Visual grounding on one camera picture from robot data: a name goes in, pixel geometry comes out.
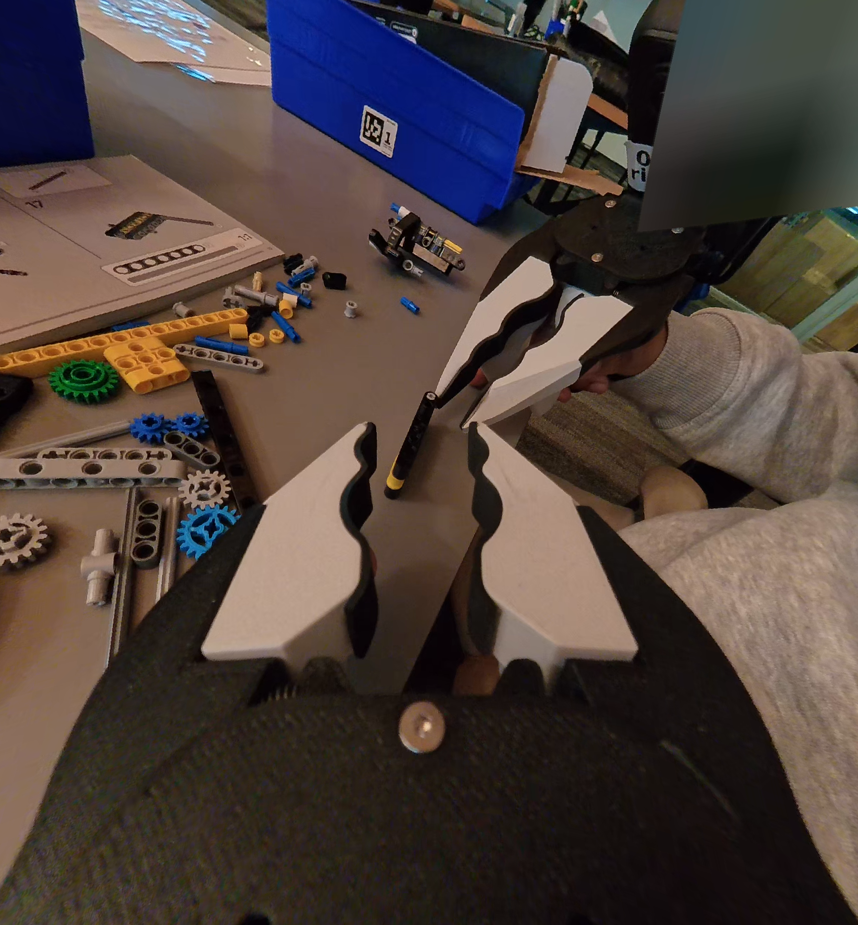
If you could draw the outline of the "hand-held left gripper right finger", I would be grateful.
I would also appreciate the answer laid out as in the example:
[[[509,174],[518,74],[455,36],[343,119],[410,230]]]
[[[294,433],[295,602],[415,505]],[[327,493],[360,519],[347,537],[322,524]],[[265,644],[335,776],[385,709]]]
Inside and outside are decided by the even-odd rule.
[[[581,509],[488,425],[472,423],[469,472],[480,541],[469,591],[472,644],[502,673],[536,665],[553,687],[567,661],[638,652]]]

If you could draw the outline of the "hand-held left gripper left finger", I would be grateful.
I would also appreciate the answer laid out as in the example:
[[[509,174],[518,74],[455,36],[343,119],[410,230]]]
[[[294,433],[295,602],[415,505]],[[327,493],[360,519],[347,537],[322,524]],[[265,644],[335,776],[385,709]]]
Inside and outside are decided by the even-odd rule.
[[[379,605],[362,527],[372,513],[374,423],[359,423],[264,504],[206,636],[209,661],[362,659]]]

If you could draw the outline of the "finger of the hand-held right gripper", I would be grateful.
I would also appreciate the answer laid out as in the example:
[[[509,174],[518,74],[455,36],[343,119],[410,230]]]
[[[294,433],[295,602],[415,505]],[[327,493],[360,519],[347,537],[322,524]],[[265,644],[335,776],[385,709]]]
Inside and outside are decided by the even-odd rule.
[[[550,340],[530,347],[514,370],[496,379],[461,429],[467,430],[472,423],[499,423],[527,408],[547,408],[564,387],[581,376],[582,356],[633,309],[614,296],[565,289]]]
[[[482,298],[436,386],[436,408],[468,387],[516,333],[537,329],[557,307],[560,295],[561,284],[554,280],[550,264],[527,258]]]

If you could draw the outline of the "black yellow lego beam assembly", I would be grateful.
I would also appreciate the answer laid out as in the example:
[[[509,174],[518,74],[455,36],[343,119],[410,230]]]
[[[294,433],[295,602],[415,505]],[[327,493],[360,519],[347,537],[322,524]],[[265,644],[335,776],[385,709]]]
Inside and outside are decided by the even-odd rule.
[[[436,401],[437,395],[432,391],[427,391],[422,397],[419,408],[413,417],[385,483],[384,495],[389,500],[399,497],[406,480],[409,478],[435,412]]]

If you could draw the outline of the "person's right forearm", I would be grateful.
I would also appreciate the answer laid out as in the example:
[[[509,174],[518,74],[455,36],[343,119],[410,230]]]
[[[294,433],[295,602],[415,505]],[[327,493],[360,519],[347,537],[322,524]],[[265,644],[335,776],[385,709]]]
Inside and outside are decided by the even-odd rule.
[[[779,502],[858,504],[858,354],[805,353],[727,309],[669,318],[646,371],[613,384],[682,452]]]

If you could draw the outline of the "large blue lego gear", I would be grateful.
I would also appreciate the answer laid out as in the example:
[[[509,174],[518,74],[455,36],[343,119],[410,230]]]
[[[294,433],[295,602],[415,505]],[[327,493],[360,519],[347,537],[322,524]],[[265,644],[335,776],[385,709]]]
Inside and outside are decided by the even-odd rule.
[[[177,547],[187,558],[196,561],[239,519],[237,511],[223,504],[195,509],[176,528]]]

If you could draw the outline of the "small grey lego gear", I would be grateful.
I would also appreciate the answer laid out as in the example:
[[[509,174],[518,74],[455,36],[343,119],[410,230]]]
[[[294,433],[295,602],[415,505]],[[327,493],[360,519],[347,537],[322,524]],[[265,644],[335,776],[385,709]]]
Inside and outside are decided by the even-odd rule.
[[[233,493],[228,478],[211,470],[197,471],[186,476],[177,491],[181,503],[195,511],[223,504]]]

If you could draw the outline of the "short grey lego beam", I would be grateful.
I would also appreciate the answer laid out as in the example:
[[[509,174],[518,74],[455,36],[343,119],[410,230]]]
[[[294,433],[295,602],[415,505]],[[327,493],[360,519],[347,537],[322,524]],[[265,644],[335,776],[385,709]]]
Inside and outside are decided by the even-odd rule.
[[[222,464],[221,457],[214,450],[178,430],[165,433],[162,445],[197,471],[218,471]]]

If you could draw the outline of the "long black lego beam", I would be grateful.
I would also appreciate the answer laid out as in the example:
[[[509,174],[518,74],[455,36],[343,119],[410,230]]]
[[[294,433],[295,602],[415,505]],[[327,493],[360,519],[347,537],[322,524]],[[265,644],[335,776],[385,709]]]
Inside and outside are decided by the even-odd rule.
[[[191,381],[208,420],[211,438],[222,458],[224,474],[234,493],[234,505],[239,513],[244,513],[259,503],[259,497],[223,394],[211,371],[195,371]]]

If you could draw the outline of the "grey lego connector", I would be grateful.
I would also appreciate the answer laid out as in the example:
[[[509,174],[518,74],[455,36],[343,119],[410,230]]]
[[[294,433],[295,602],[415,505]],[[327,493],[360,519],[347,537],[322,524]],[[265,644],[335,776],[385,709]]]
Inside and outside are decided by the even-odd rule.
[[[80,573],[87,585],[86,605],[103,607],[111,600],[117,572],[118,539],[110,528],[99,528],[93,549],[80,562]]]

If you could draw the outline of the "pile of small lego pins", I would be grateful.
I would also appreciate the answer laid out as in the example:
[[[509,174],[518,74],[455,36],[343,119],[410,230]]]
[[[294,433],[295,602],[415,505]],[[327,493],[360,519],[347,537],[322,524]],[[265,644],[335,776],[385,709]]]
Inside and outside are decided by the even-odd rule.
[[[297,307],[312,307],[311,284],[319,271],[319,261],[310,256],[299,262],[298,257],[294,255],[288,261],[285,281],[268,279],[263,272],[257,271],[245,285],[226,287],[219,310],[231,314],[243,312],[245,317],[237,323],[244,324],[251,337],[261,335],[263,326],[272,320],[272,314],[290,321]]]

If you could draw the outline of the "thin grey lego liftarm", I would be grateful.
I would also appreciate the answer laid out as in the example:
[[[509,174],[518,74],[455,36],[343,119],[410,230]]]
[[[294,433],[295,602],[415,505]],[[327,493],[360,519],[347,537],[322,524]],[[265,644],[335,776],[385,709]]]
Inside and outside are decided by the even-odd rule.
[[[178,359],[190,364],[222,367],[252,374],[261,374],[267,369],[266,364],[256,357],[208,349],[194,343],[179,343],[172,349]]]

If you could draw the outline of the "yellow lego T plate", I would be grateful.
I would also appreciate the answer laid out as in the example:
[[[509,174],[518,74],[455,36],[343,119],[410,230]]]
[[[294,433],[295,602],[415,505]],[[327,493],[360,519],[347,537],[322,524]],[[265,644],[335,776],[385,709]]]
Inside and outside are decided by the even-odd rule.
[[[105,349],[103,356],[138,395],[183,383],[191,375],[174,349],[157,337],[114,344]]]

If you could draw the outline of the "wide light grey lego beam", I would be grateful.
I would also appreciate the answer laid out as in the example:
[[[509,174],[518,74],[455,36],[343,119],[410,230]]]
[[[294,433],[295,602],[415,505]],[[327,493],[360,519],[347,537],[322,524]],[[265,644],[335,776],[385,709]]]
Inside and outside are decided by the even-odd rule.
[[[188,473],[184,462],[158,448],[57,447],[0,457],[0,489],[175,488]]]

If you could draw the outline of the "long grey lego axle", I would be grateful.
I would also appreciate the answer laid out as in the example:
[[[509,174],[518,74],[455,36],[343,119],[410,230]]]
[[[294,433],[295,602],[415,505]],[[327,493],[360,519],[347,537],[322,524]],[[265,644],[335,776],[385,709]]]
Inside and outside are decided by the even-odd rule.
[[[0,459],[30,458],[44,449],[59,447],[77,448],[94,444],[98,440],[129,435],[131,424],[132,420],[130,419],[121,420],[113,423],[90,427],[75,433],[47,437],[39,442],[31,443],[17,448],[1,450]]]

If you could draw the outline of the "green lego gear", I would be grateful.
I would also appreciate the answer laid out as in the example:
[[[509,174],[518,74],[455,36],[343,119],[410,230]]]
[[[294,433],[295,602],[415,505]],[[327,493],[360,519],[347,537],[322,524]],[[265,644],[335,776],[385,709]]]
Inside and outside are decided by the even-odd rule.
[[[55,394],[84,405],[97,405],[111,399],[121,385],[121,377],[111,364],[91,360],[61,364],[47,379]]]

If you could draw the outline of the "large grey lego gear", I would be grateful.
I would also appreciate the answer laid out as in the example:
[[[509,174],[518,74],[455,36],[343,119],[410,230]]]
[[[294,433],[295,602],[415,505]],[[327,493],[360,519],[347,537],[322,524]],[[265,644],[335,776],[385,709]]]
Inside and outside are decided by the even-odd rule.
[[[52,542],[50,528],[35,515],[0,516],[0,570],[27,567],[44,556]]]

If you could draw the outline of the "long yellow lego beam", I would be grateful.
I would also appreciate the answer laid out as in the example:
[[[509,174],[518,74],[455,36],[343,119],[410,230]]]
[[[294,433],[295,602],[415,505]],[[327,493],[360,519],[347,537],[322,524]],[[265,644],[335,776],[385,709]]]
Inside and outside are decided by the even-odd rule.
[[[0,373],[9,376],[39,377],[49,374],[55,367],[70,360],[100,361],[105,350],[127,343],[145,343],[158,339],[166,346],[195,337],[209,337],[228,333],[229,327],[246,324],[249,313],[236,307],[205,315],[172,318],[144,327],[63,341],[36,348],[26,348],[12,353],[0,354]]]

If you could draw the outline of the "lego instruction booklet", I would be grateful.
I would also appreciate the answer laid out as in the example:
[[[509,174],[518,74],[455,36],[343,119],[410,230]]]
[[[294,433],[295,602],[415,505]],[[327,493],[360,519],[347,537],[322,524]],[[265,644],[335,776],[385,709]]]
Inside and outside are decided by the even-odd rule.
[[[280,263],[134,156],[0,169],[0,354],[144,317]]]

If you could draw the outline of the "person's right hand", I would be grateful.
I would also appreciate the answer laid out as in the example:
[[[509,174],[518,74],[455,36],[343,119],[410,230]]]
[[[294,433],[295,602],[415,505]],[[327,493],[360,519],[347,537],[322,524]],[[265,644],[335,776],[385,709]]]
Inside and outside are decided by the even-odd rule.
[[[573,395],[583,392],[596,395],[605,394],[611,388],[610,377],[612,375],[612,364],[608,363],[608,361],[596,363],[575,382],[564,387],[558,394],[557,400],[559,402],[567,402],[570,401]]]

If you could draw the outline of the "dark grey three-hole beam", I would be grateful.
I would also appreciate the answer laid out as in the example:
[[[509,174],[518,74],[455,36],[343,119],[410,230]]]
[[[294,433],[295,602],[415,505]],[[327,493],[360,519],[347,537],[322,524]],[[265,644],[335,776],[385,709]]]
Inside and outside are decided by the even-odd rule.
[[[163,508],[156,501],[145,499],[136,504],[129,556],[137,569],[152,570],[158,567],[161,555],[162,516]]]

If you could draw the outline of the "person's tan pants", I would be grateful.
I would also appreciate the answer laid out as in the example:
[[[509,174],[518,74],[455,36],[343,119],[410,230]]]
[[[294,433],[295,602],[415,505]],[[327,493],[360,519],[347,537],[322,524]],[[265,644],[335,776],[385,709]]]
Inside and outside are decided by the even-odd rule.
[[[709,509],[701,487],[688,474],[667,465],[648,470],[640,484],[643,520]]]

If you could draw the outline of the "white cardboard box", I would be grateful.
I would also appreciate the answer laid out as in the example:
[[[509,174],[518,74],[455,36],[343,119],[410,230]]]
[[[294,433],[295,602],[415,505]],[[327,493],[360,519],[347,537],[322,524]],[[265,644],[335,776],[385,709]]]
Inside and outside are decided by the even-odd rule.
[[[619,184],[595,170],[569,164],[593,86],[584,65],[555,54],[548,57],[528,131],[516,154],[517,174],[600,195],[620,195]]]

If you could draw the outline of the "stacked wooden boxes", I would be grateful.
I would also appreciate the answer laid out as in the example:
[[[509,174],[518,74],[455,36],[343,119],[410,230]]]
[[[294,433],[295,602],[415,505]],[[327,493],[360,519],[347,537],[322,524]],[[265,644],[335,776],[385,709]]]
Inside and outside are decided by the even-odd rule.
[[[708,301],[792,330],[810,353],[856,348],[858,206],[782,218]]]

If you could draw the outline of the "blue tagged plastic bin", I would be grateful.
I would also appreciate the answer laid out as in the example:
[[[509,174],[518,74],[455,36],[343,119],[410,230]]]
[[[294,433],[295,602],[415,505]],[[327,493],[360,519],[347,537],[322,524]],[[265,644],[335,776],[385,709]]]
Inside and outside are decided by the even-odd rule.
[[[273,101],[472,224],[526,194],[519,106],[342,1],[269,1]]]

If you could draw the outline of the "person's grey sweatshirt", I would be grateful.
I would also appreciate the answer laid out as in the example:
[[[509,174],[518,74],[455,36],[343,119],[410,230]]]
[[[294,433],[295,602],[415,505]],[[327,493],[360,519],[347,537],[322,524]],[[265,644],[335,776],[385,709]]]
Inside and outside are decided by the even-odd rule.
[[[666,515],[621,536],[737,670],[858,916],[858,490]]]

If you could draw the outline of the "flattened cardboard sheet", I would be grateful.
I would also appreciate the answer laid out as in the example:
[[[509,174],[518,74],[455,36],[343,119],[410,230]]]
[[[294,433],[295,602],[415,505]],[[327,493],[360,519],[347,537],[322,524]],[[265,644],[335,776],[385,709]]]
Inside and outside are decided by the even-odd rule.
[[[79,25],[132,61],[176,66],[196,79],[271,88],[271,58],[178,1],[76,1]]]

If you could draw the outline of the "blue plain plastic bin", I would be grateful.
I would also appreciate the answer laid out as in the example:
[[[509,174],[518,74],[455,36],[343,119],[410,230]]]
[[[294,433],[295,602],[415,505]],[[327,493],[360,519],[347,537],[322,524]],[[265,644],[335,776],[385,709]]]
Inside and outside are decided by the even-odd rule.
[[[73,1],[0,1],[0,168],[94,156]]]

